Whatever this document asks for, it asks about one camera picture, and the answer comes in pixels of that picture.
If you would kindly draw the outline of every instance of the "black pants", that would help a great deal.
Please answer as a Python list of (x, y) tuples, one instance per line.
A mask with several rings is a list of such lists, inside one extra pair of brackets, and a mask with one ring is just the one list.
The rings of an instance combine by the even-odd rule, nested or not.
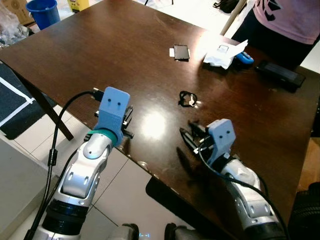
[(248, 39), (248, 45), (262, 50), (279, 65), (293, 69), (302, 63), (320, 38), (314, 44), (292, 40), (263, 26), (252, 9), (232, 39), (238, 42)]

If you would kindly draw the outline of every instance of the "white tissue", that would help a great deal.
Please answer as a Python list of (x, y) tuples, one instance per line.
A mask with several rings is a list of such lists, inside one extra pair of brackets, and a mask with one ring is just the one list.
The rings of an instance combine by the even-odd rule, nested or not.
[(224, 69), (227, 69), (231, 65), (235, 55), (242, 53), (247, 45), (248, 40), (245, 40), (236, 46), (220, 42), (219, 44), (210, 47), (203, 62), (214, 67), (223, 67)]

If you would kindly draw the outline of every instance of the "pink shirt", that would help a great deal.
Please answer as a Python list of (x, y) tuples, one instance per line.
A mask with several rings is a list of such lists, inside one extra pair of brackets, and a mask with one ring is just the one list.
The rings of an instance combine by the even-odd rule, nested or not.
[(266, 28), (303, 44), (320, 34), (320, 0), (256, 0), (256, 19)]

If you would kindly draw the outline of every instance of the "wooden table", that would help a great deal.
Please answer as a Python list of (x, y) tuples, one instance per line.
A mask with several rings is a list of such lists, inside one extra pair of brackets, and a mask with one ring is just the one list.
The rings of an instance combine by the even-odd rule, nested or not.
[[(229, 226), (234, 209), (224, 196), (225, 188), (212, 177), (206, 178), (208, 187), (182, 167), (177, 147), (187, 154), (191, 169), (201, 169), (179, 128), (187, 128), (188, 120), (207, 125), (231, 119), (237, 136), (232, 152), (265, 179), (270, 198), (288, 221), (320, 82), (317, 73), (298, 67), (306, 80), (290, 93), (253, 67), (209, 70), (203, 67), (203, 58), (217, 41), (233, 42), (131, 0), (105, 0), (0, 51), (0, 60), (33, 92), (41, 90), (59, 105), (93, 87), (128, 92), (134, 106), (128, 130), (135, 137), (126, 139), (120, 149), (136, 163), (144, 162), (150, 174), (203, 216), (237, 235), (239, 223)], [(174, 44), (188, 45), (189, 62), (169, 57)], [(255, 64), (270, 60), (256, 49), (246, 50)], [(196, 93), (202, 102), (199, 108), (178, 106), (181, 90)], [(69, 111), (92, 128), (98, 106), (83, 97)]]

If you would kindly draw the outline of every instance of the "person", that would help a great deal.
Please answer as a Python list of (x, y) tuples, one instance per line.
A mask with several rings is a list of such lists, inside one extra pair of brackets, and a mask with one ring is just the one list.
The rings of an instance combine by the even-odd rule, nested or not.
[(320, 39), (320, 0), (256, 0), (232, 39), (293, 69)]

